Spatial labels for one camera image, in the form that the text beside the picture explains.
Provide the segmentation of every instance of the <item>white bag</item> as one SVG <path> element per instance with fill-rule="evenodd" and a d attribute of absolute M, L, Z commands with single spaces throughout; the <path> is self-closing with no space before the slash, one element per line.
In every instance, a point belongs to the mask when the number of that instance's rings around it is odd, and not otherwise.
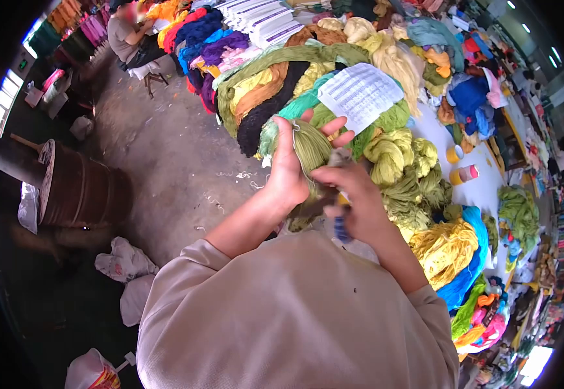
<path fill-rule="evenodd" d="M 38 201 L 40 191 L 30 183 L 22 183 L 20 187 L 20 205 L 18 206 L 18 221 L 34 234 L 38 234 Z"/>
<path fill-rule="evenodd" d="M 115 237 L 111 241 L 111 254 L 98 254 L 94 266 L 110 278 L 128 283 L 140 276 L 155 275 L 159 267 L 146 254 L 128 240 Z"/>
<path fill-rule="evenodd" d="M 74 123 L 72 123 L 70 132 L 76 139 L 78 139 L 79 142 L 83 142 L 93 129 L 94 122 L 87 119 L 85 116 L 80 116 L 75 119 Z"/>
<path fill-rule="evenodd" d="M 122 314 L 122 323 L 126 327 L 141 322 L 141 316 L 144 314 L 146 300 L 152 288 L 154 275 L 147 275 L 133 279 L 126 284 L 122 297 L 120 298 L 120 313 Z"/>
<path fill-rule="evenodd" d="M 76 358 L 68 367 L 65 389 L 120 387 L 120 378 L 115 368 L 95 348 Z"/>

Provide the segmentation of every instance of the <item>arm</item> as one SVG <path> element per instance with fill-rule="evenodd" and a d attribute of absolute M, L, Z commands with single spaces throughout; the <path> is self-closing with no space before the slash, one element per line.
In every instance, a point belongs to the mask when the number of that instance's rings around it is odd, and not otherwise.
<path fill-rule="evenodd" d="M 148 19 L 146 20 L 144 25 L 141 26 L 138 32 L 135 32 L 134 29 L 131 29 L 130 33 L 124 37 L 124 42 L 130 45 L 136 45 L 143 39 L 144 35 L 146 35 L 146 32 L 152 28 L 153 24 L 154 20 Z"/>
<path fill-rule="evenodd" d="M 333 183 L 348 193 L 352 207 L 345 218 L 345 226 L 352 237 L 371 246 L 381 267 L 392 274 L 403 292 L 408 294 L 429 284 L 401 232 L 388 219 L 381 193 L 364 168 L 357 164 L 324 166 L 314 170 L 312 176 L 322 183 Z M 336 212 L 327 210 L 328 214 Z"/>
<path fill-rule="evenodd" d="M 312 110 L 301 119 L 309 122 Z M 211 245 L 230 258 L 258 247 L 288 213 L 309 195 L 308 184 L 301 170 L 299 158 L 293 149 L 293 130 L 288 120 L 274 117 L 278 125 L 278 148 L 273 156 L 271 176 L 265 187 L 234 211 L 205 237 Z M 321 132 L 333 134 L 345 125 L 344 117 L 327 123 Z M 332 141 L 333 147 L 342 147 L 353 139 L 353 131 Z"/>

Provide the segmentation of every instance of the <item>white table surface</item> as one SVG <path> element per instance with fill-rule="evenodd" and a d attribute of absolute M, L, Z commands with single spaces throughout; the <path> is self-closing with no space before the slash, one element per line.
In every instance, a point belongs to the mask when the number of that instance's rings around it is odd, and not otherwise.
<path fill-rule="evenodd" d="M 439 121 L 436 114 L 429 106 L 418 103 L 418 108 L 423 113 L 420 118 L 415 118 L 416 125 L 410 128 L 414 137 L 423 137 L 435 144 L 438 149 L 438 159 L 442 167 L 442 178 L 450 181 L 449 174 L 453 168 L 465 167 L 476 164 L 480 175 L 478 178 L 452 188 L 453 204 L 464 204 L 467 206 L 478 206 L 482 212 L 492 215 L 498 222 L 498 189 L 506 185 L 491 151 L 485 143 L 475 147 L 472 152 L 455 164 L 446 160 L 446 150 L 455 145 L 452 136 Z M 488 276 L 496 275 L 502 277 L 506 282 L 505 261 L 507 249 L 503 245 L 498 246 L 498 263 L 495 269 L 486 268 Z"/>

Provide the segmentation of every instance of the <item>dark pants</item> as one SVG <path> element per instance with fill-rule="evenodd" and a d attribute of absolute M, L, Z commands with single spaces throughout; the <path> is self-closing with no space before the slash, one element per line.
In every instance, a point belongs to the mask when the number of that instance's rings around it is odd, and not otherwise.
<path fill-rule="evenodd" d="M 135 54 L 135 57 L 133 57 L 130 62 L 126 64 L 129 69 L 144 66 L 147 63 L 161 58 L 167 54 L 163 49 L 159 47 L 159 44 L 157 43 L 157 36 L 158 34 L 144 35 L 141 42 L 139 42 L 139 49 L 137 51 L 137 54 Z M 169 56 L 172 58 L 174 64 L 176 65 L 176 71 L 178 72 L 178 75 L 184 76 L 182 66 L 180 66 L 180 62 L 178 62 L 176 54 L 171 53 Z"/>

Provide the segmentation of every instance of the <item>red yarn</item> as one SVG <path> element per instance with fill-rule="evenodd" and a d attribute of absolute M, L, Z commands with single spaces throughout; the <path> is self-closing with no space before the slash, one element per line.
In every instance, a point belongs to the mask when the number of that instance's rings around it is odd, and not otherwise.
<path fill-rule="evenodd" d="M 163 48 L 166 53 L 171 54 L 174 51 L 176 35 L 178 30 L 182 28 L 186 23 L 200 19 L 202 16 L 207 14 L 206 8 L 198 8 L 193 13 L 186 16 L 186 18 L 178 23 L 176 26 L 172 27 L 171 30 L 167 32 L 165 38 L 163 39 Z"/>

